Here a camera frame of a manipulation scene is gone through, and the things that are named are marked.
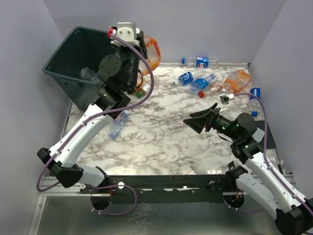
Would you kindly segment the crushed clear bottle white cap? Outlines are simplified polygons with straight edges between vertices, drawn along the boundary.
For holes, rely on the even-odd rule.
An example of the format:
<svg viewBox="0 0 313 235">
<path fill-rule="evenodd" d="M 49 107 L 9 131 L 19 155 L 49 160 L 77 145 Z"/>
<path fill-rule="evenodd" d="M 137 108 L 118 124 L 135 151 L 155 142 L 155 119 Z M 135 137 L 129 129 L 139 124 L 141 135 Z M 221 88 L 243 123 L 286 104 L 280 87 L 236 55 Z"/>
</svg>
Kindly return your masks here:
<svg viewBox="0 0 313 235">
<path fill-rule="evenodd" d="M 90 68 L 82 68 L 80 71 L 80 77 L 83 80 L 90 81 L 90 82 L 99 82 L 100 79 L 95 71 Z"/>
</svg>

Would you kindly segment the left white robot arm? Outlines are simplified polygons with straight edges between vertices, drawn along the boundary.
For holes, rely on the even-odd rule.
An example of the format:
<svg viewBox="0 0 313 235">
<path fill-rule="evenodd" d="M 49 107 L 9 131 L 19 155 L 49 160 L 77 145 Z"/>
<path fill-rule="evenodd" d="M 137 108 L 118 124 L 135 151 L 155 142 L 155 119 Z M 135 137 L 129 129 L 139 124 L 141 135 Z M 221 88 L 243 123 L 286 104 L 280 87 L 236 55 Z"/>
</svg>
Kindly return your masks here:
<svg viewBox="0 0 313 235">
<path fill-rule="evenodd" d="M 147 59 L 143 31 L 113 27 L 108 32 L 117 55 L 105 56 L 98 77 L 103 82 L 84 115 L 54 146 L 41 148 L 37 156 L 65 188 L 76 183 L 91 185 L 97 193 L 108 187 L 108 175 L 100 167 L 78 165 L 84 148 L 106 125 L 128 109 L 129 95 L 137 90 L 139 62 Z"/>
</svg>

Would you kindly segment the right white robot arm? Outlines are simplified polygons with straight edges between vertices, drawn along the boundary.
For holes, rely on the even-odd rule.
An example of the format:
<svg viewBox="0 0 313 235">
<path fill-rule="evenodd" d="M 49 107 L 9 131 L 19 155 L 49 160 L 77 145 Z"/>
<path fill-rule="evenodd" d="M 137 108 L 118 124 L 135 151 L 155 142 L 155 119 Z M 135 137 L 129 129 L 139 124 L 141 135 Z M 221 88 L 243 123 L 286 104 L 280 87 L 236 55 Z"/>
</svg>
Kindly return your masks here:
<svg viewBox="0 0 313 235">
<path fill-rule="evenodd" d="M 231 151 L 245 166 L 227 171 L 225 187 L 251 196 L 270 214 L 281 234 L 301 235 L 312 229 L 312 199 L 296 189 L 269 161 L 265 149 L 253 137 L 257 126 L 250 114 L 241 113 L 231 121 L 214 104 L 191 113 L 183 123 L 198 134 L 214 129 L 231 138 Z"/>
</svg>

